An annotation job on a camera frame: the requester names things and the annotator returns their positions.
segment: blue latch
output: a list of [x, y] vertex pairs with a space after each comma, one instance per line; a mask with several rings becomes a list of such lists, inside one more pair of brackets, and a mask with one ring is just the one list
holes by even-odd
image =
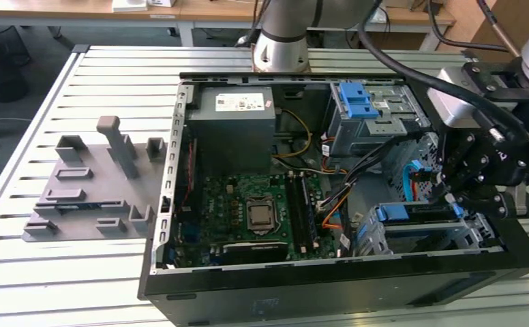
[[379, 111], [372, 105], [372, 94], [363, 83], [340, 83], [340, 93], [348, 108], [349, 118], [377, 118]]
[[380, 221], [409, 220], [409, 213], [403, 204], [384, 204], [377, 208]]

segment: white desk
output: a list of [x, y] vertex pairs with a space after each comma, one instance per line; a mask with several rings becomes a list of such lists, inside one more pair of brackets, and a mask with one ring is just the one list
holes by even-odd
[[[464, 62], [458, 54], [392, 53], [434, 75]], [[311, 58], [313, 72], [389, 72], [365, 51], [312, 50]], [[155, 307], [137, 299], [145, 239], [26, 243], [20, 235], [59, 158], [62, 135], [105, 143], [95, 125], [101, 115], [113, 114], [134, 142], [169, 139], [180, 73], [249, 71], [249, 51], [233, 48], [94, 46], [87, 54], [71, 54], [0, 176], [0, 326], [171, 326]], [[529, 220], [523, 224], [529, 233]], [[444, 307], [268, 322], [296, 323], [529, 326], [529, 275]]]

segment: sticker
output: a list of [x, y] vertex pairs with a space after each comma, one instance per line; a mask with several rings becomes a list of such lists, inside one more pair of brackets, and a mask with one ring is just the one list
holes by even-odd
[[217, 111], [265, 110], [262, 93], [221, 93], [217, 95]]
[[389, 104], [388, 104], [387, 101], [384, 101], [384, 102], [375, 102], [373, 104], [375, 104], [375, 108], [388, 108], [388, 107], [389, 107]]
[[341, 234], [341, 236], [340, 236], [340, 243], [349, 250], [351, 241], [349, 241], [349, 238], [348, 238], [348, 236], [345, 234]]
[[329, 157], [329, 145], [328, 144], [323, 144], [321, 146], [321, 153], [324, 154], [325, 157]]
[[150, 18], [176, 19], [174, 15], [150, 15]]

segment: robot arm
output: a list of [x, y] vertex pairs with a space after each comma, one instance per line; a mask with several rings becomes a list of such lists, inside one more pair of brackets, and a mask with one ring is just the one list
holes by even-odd
[[253, 52], [256, 70], [308, 72], [308, 28], [352, 28], [372, 14], [372, 5], [369, 0], [269, 0]]
[[522, 218], [529, 217], [529, 42], [519, 56], [484, 0], [478, 1], [516, 56], [507, 65], [467, 63], [444, 69], [439, 79], [403, 66], [375, 47], [364, 29], [381, 0], [270, 0], [253, 60], [260, 72], [309, 71], [308, 27], [349, 28], [367, 17], [359, 31], [371, 53], [399, 74], [431, 87], [430, 117], [440, 135], [443, 166], [432, 202], [458, 202], [487, 215]]

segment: black hose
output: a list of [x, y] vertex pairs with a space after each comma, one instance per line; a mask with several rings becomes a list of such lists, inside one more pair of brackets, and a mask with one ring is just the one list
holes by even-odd
[[[383, 0], [375, 0], [375, 7], [372, 8], [372, 12], [377, 10], [380, 7]], [[419, 72], [417, 70], [407, 67], [399, 61], [396, 61], [381, 49], [376, 47], [372, 42], [372, 38], [367, 32], [367, 24], [372, 14], [368, 15], [367, 19], [364, 20], [363, 24], [359, 25], [357, 34], [360, 36], [360, 41], [363, 45], [367, 47], [368, 51], [375, 55], [377, 60], [393, 71], [399, 74], [403, 74], [405, 77], [416, 80], [417, 82], [423, 83], [426, 86], [450, 94], [451, 96], [462, 99], [463, 101], [468, 102], [476, 108], [474, 112], [474, 118], [476, 119], [478, 123], [482, 127], [490, 131], [496, 128], [496, 124], [491, 119], [498, 120], [506, 127], [506, 131], [510, 133], [511, 140], [518, 142], [527, 142], [529, 141], [529, 133], [526, 131], [523, 123], [518, 120], [518, 118], [507, 111], [502, 109], [499, 106], [495, 105], [488, 99], [478, 95], [476, 93], [471, 92], [468, 89], [459, 87], [458, 85], [435, 78], [434, 76]]]
[[480, 49], [480, 50], [491, 50], [491, 51], [502, 51], [502, 52], [510, 52], [507, 47], [504, 46], [498, 46], [496, 44], [483, 44], [483, 43], [471, 43], [471, 42], [460, 42], [448, 39], [443, 33], [440, 32], [439, 29], [439, 24], [438, 24], [438, 17], [435, 16], [435, 12], [432, 10], [432, 1], [428, 0], [428, 15], [431, 16], [431, 24], [432, 24], [432, 31], [435, 32], [435, 36], [438, 39], [444, 43], [448, 44], [450, 46], [459, 46], [462, 48], [471, 48], [471, 49]]

